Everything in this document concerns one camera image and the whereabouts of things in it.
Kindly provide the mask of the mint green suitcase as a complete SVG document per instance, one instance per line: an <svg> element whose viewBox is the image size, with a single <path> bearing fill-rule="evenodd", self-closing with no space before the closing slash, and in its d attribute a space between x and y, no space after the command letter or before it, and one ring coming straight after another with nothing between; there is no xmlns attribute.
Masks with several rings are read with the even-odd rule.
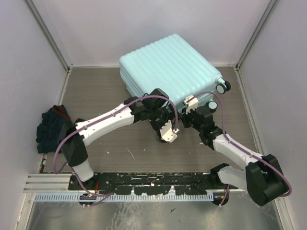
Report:
<svg viewBox="0 0 307 230"><path fill-rule="evenodd" d="M177 34L169 35L123 55L119 71L131 96L142 97L159 88L178 111L193 95L200 105L213 100L213 94L231 89L220 71Z"/></svg>

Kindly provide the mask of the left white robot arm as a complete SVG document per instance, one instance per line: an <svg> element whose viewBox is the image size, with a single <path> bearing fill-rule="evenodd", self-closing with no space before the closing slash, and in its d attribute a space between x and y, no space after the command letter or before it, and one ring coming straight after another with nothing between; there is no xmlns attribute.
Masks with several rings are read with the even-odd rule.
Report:
<svg viewBox="0 0 307 230"><path fill-rule="evenodd" d="M173 106L169 97L160 89L142 97L130 97L113 110L73 124L63 124L59 133L56 153L62 152L72 168L79 185L85 190L94 188L96 178L88 160L87 146L96 139L124 126L139 121L153 123L159 138L173 142L177 138L177 115L172 116L166 105Z"/></svg>

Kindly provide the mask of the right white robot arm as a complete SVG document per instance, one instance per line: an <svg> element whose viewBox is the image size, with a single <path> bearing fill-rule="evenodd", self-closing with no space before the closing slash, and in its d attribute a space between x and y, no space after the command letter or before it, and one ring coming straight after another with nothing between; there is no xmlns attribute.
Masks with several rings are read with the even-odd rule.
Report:
<svg viewBox="0 0 307 230"><path fill-rule="evenodd" d="M215 124L208 107L184 109L181 120L185 128L198 131L204 145L225 155L240 167L235 169L223 163L213 168L210 182L214 188L220 189L229 184L245 190L259 206L291 193L290 184L277 158L271 154L263 156L235 141Z"/></svg>

